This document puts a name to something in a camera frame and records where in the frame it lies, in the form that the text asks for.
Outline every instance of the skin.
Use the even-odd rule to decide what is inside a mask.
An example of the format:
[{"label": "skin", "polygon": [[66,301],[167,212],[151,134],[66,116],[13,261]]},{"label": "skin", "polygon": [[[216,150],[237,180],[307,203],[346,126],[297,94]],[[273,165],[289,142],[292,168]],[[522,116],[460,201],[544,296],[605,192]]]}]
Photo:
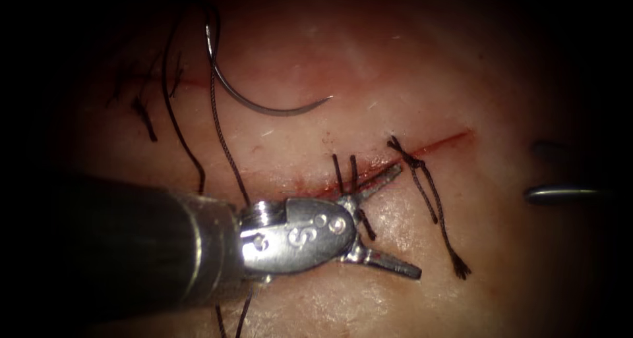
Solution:
[{"label": "skin", "polygon": [[[504,0],[210,0],[221,12],[218,63],[243,95],[292,108],[335,97],[308,114],[275,118],[219,86],[222,130],[251,200],[317,194],[399,155],[391,135],[426,161],[448,236],[473,273],[459,280],[438,225],[408,169],[363,205],[378,238],[369,246],[423,269],[419,281],[329,263],[279,277],[253,299],[243,337],[561,337],[575,334],[597,292],[599,246],[586,209],[538,208],[525,188],[573,177],[530,153],[550,139],[580,144],[580,89],[555,44]],[[69,84],[50,123],[52,164],[136,184],[195,191],[198,173],[173,131],[160,67],[144,88],[158,142],[130,107],[175,9]],[[169,56],[171,101],[207,173],[206,192],[243,206],[211,118],[203,15],[187,12]],[[138,61],[118,102],[117,66]],[[223,303],[227,332],[243,297]],[[219,337],[213,309],[92,327],[96,337]]]}]

